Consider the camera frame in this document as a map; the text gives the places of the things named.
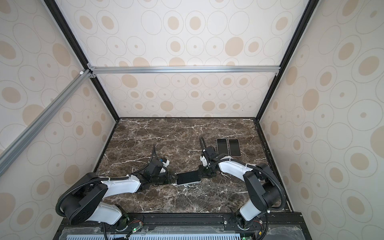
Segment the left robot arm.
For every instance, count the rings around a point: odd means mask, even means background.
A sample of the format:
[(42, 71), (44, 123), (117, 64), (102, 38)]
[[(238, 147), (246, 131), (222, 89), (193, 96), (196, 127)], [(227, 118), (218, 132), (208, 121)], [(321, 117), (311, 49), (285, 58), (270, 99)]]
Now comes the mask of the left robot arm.
[(167, 169), (169, 163), (165, 158), (150, 159), (147, 166), (125, 177), (102, 178), (87, 173), (59, 197), (56, 213), (67, 218), (72, 225), (93, 221), (122, 231), (129, 225), (128, 214), (118, 205), (104, 203), (103, 199), (139, 193), (150, 186), (168, 185), (172, 179)]

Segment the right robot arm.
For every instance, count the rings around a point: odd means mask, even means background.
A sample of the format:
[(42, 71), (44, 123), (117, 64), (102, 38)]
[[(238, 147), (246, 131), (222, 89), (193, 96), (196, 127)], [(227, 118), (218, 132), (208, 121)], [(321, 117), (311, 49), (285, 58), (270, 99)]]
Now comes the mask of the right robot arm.
[(213, 147), (202, 150), (199, 174), (202, 178), (213, 178), (220, 171), (242, 180), (250, 199), (237, 211), (244, 223), (263, 216), (270, 210), (283, 210), (287, 199), (284, 188), (266, 164), (251, 165), (225, 154), (218, 154)]

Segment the horizontal aluminium rail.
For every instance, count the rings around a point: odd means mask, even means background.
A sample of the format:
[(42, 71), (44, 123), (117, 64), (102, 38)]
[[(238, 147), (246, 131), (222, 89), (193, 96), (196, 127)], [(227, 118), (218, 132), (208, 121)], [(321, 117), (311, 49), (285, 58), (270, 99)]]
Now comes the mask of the horizontal aluminium rail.
[(94, 67), (93, 74), (278, 73), (280, 66)]

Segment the black base frame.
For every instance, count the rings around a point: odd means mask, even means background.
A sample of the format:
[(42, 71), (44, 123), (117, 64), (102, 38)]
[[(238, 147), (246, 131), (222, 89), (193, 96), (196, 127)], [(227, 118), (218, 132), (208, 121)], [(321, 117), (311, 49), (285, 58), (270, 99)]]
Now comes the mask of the black base frame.
[(63, 220), (55, 240), (310, 240), (302, 214), (270, 213), (241, 229), (230, 213), (130, 214), (123, 231), (97, 222)]

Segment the left slanted aluminium rail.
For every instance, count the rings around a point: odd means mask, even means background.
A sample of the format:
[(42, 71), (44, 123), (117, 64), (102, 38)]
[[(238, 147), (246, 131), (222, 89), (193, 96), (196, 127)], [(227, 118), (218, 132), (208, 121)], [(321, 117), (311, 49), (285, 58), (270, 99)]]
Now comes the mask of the left slanted aluminium rail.
[(81, 84), (91, 76), (90, 70), (83, 70), (77, 77), (45, 108), (38, 117), (1, 154), (1, 175), (20, 156), (32, 140), (59, 112)]

